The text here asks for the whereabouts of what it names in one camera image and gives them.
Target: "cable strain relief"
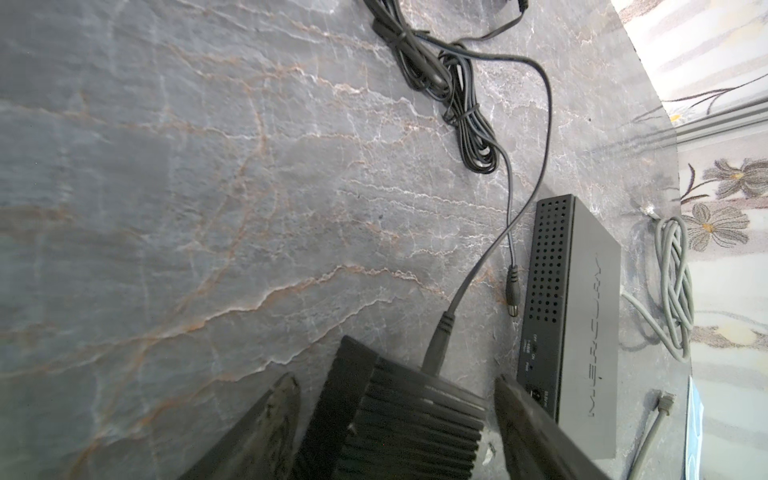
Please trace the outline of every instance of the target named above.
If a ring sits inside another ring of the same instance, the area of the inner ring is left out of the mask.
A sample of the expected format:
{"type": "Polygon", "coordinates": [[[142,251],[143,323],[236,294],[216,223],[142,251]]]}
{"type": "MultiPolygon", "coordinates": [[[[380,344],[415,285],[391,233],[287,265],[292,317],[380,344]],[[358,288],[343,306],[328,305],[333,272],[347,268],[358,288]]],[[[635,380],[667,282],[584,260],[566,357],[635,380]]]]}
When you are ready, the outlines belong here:
{"type": "Polygon", "coordinates": [[[672,411],[674,400],[675,395],[669,392],[664,392],[661,394],[661,397],[659,397],[659,405],[656,408],[659,410],[659,412],[665,412],[667,413],[667,416],[669,416],[670,412],[672,411]]]}
{"type": "Polygon", "coordinates": [[[427,353],[424,355],[422,373],[431,376],[440,374],[442,362],[445,360],[445,353],[448,351],[448,342],[451,339],[454,322],[455,317],[451,313],[442,313],[440,322],[437,324],[437,328],[435,328],[435,332],[432,334],[432,339],[429,341],[427,353]]]}
{"type": "Polygon", "coordinates": [[[446,335],[450,335],[453,332],[453,323],[456,318],[448,312],[443,312],[440,317],[440,322],[437,324],[437,328],[445,332],[446,335]]]}
{"type": "Polygon", "coordinates": [[[505,296],[507,300],[509,316],[517,316],[522,297],[520,292],[517,265],[510,265],[509,269],[507,270],[507,285],[505,288],[505,296]]]}

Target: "floral wallpaper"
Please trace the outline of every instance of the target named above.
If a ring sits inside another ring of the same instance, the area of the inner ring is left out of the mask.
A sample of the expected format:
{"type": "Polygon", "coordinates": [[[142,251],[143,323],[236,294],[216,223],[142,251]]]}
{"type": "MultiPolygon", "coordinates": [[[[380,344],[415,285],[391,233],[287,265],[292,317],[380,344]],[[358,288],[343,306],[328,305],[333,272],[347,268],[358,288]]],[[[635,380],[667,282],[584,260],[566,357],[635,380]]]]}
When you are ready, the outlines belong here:
{"type": "MultiPolygon", "coordinates": [[[[683,215],[688,224],[690,248],[704,252],[710,241],[722,248],[733,248],[746,244],[750,236],[746,232],[750,218],[734,206],[707,206],[708,200],[722,200],[729,197],[734,200],[739,193],[743,198],[759,198],[768,193],[768,159],[744,158],[740,167],[734,167],[728,159],[720,158],[713,162],[713,167],[704,170],[703,181],[696,184],[696,168],[688,164],[690,181],[688,188],[680,197],[680,203],[693,204],[691,215],[683,215]],[[707,184],[715,184],[713,194],[701,194],[694,191],[707,184]]],[[[754,207],[767,208],[768,198],[753,202],[754,207]]]]}
{"type": "MultiPolygon", "coordinates": [[[[717,255],[715,246],[733,249],[747,245],[753,228],[750,216],[762,216],[760,210],[768,208],[768,158],[711,160],[699,156],[687,163],[680,180],[686,175],[689,180],[687,187],[681,188],[680,203],[688,225],[689,247],[697,252],[710,249],[717,255]]],[[[756,244],[738,251],[768,251],[763,232],[753,238],[756,244]]]]}
{"type": "Polygon", "coordinates": [[[678,145],[701,478],[768,472],[768,123],[678,145]]]}

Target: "power port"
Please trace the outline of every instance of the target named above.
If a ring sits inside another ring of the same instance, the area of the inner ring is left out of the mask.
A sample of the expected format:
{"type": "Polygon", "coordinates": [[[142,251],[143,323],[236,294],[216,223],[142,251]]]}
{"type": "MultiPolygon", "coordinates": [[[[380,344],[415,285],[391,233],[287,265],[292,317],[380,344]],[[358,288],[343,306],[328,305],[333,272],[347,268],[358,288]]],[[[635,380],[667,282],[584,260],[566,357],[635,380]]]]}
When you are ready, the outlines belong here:
{"type": "Polygon", "coordinates": [[[525,387],[525,391],[531,395],[531,398],[535,400],[536,403],[541,404],[541,401],[544,398],[544,396],[541,394],[541,390],[534,386],[528,385],[525,387]]]}

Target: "black device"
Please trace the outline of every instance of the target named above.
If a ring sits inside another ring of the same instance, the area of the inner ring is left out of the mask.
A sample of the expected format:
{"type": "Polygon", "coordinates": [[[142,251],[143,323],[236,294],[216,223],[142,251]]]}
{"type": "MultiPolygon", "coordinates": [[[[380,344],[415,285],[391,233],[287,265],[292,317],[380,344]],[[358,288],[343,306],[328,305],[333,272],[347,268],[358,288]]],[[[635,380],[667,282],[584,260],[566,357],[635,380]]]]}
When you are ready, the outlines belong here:
{"type": "Polygon", "coordinates": [[[621,247],[574,195],[540,200],[518,383],[590,458],[616,451],[621,247]]]}
{"type": "Polygon", "coordinates": [[[486,402],[342,338],[290,478],[469,478],[486,402]]]}
{"type": "Polygon", "coordinates": [[[494,404],[510,480],[608,480],[517,382],[497,377],[494,404]]]}
{"type": "Polygon", "coordinates": [[[293,374],[282,376],[179,480],[285,480],[300,399],[293,374]]]}

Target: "flower pattern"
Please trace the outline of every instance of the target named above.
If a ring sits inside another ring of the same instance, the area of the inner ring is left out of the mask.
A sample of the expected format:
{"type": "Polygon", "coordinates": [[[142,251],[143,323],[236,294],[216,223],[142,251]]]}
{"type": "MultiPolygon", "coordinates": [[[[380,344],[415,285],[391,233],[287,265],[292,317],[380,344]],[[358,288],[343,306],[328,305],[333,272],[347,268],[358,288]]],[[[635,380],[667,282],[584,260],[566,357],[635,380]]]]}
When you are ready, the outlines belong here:
{"type": "Polygon", "coordinates": [[[704,180],[721,180],[715,195],[717,199],[729,197],[739,190],[747,198],[759,197],[768,192],[768,160],[745,158],[741,168],[731,167],[721,158],[714,168],[704,171],[704,180]]]}
{"type": "Polygon", "coordinates": [[[750,219],[734,207],[725,207],[710,212],[704,204],[694,205],[693,216],[683,215],[688,225],[689,246],[703,252],[710,244],[710,238],[724,248],[733,248],[737,243],[746,243],[749,237],[744,230],[750,219]]]}

